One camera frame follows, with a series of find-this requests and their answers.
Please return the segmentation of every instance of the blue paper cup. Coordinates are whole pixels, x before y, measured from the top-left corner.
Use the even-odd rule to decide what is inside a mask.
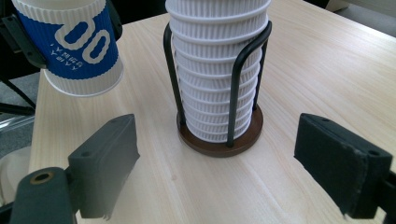
[[[111,90],[123,74],[106,0],[48,9],[13,0],[21,22],[47,60],[44,74],[58,91],[94,96]]]

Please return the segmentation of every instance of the round brown base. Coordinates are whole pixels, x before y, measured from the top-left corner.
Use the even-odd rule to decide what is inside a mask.
[[[231,157],[249,149],[257,141],[262,132],[262,110],[257,105],[253,110],[251,122],[246,132],[233,140],[233,147],[227,147],[226,143],[209,143],[193,135],[187,125],[180,125],[180,117],[177,114],[178,133],[183,141],[192,149],[211,157]]]

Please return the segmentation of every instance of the wooden table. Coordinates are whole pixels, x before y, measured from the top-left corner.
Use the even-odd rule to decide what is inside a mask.
[[[396,39],[304,1],[274,0],[268,13],[264,124],[248,151],[217,159],[180,140],[165,14],[124,25],[125,74],[113,90],[74,98],[41,77],[30,171],[67,167],[67,156],[102,125],[132,113],[141,158],[113,217],[78,223],[381,223],[380,209],[371,220],[343,217],[293,154],[300,114],[311,113],[396,155]]]

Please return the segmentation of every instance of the light wood tabletop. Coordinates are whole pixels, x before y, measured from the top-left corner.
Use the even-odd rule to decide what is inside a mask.
[[[301,113],[396,155],[396,39],[304,1],[273,0],[268,14],[273,31],[258,101],[264,123],[249,150],[212,158],[179,138],[164,14],[123,26],[124,76],[105,94],[67,96],[41,75],[30,171],[66,168],[68,155],[107,121],[134,114],[141,157],[112,218],[77,214],[78,223],[381,223],[381,209],[375,219],[343,217],[293,155]]]

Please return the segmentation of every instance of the black metal cup holder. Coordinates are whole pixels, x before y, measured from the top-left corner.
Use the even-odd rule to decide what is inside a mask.
[[[257,141],[262,130],[263,117],[262,111],[257,104],[259,97],[260,84],[262,80],[262,69],[264,66],[265,52],[267,50],[268,38],[272,31],[272,23],[268,21],[266,28],[256,36],[256,38],[246,45],[236,57],[233,64],[232,71],[232,82],[231,82],[231,96],[230,96],[230,112],[228,122],[228,133],[226,143],[209,143],[195,137],[186,125],[186,117],[184,115],[184,109],[182,99],[180,96],[180,90],[178,87],[177,71],[175,68],[175,62],[172,51],[172,31],[169,23],[166,25],[163,34],[163,49],[165,52],[166,62],[169,70],[169,76],[171,78],[172,88],[175,95],[177,105],[177,127],[179,130],[179,136],[183,141],[191,148],[212,157],[231,157],[239,154],[251,146]],[[245,133],[236,139],[234,138],[234,128],[236,119],[236,108],[239,90],[239,79],[241,77],[242,67],[247,60],[248,56],[257,48],[262,47],[262,58],[260,60],[260,72],[258,74],[258,82],[256,86],[256,94],[254,97],[251,122]]]

